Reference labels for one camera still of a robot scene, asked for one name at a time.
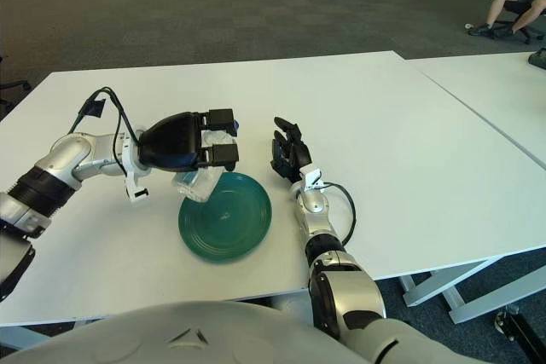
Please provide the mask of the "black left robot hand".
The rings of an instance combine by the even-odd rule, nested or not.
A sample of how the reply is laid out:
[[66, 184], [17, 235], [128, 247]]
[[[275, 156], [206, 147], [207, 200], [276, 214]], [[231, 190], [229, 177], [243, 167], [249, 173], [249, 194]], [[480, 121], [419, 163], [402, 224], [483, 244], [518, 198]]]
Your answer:
[[206, 113], [185, 112], [162, 119], [139, 137], [138, 160], [142, 165], [170, 172], [224, 167], [228, 171], [239, 161], [234, 142], [202, 145], [202, 132], [224, 131], [236, 137], [233, 110], [213, 109]]

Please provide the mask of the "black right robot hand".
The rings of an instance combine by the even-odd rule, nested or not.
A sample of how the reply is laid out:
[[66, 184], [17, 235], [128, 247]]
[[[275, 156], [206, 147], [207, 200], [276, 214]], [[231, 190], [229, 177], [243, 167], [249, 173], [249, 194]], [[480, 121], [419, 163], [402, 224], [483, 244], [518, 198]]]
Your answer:
[[280, 117], [274, 117], [274, 123], [281, 131], [274, 131], [271, 167], [291, 183], [298, 182], [301, 180], [299, 170], [311, 163], [309, 149], [301, 139], [297, 124]]

